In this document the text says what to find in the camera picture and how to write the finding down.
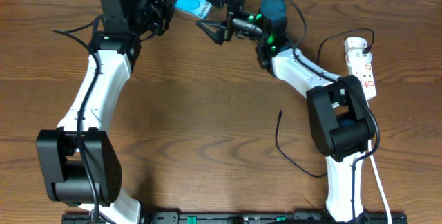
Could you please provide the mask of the Galaxy S25 smartphone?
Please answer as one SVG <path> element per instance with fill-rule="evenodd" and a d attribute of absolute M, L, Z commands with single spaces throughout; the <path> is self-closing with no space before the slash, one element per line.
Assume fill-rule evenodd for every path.
<path fill-rule="evenodd" d="M 206 19 L 212 4 L 207 0 L 177 0 L 175 7 L 177 10 L 197 19 Z"/>

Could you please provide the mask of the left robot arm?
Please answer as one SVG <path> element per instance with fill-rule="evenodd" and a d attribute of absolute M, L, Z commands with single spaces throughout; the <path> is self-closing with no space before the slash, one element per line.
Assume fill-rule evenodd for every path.
<path fill-rule="evenodd" d="M 36 139 L 51 201 L 86 211 L 87 223 L 141 223 L 142 205 L 122 189 L 122 167 L 108 137 L 111 119 L 141 44 L 169 28 L 177 0 L 100 0 L 88 25 L 88 66 L 68 112 Z"/>

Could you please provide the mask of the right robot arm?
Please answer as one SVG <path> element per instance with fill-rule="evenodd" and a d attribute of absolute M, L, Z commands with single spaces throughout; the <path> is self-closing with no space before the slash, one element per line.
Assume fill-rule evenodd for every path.
<path fill-rule="evenodd" d="M 227 14 L 223 21 L 197 21 L 201 30 L 219 45 L 234 34 L 256 41 L 260 66 L 306 99 L 312 140 L 327 163 L 327 212 L 335 222 L 359 222 L 361 165 L 381 139 L 360 80 L 330 73 L 302 54 L 302 39 L 293 41 L 287 31 L 287 4 L 293 0 L 262 0 L 256 14 L 244 10 L 246 0 L 206 1 L 226 7 Z"/>

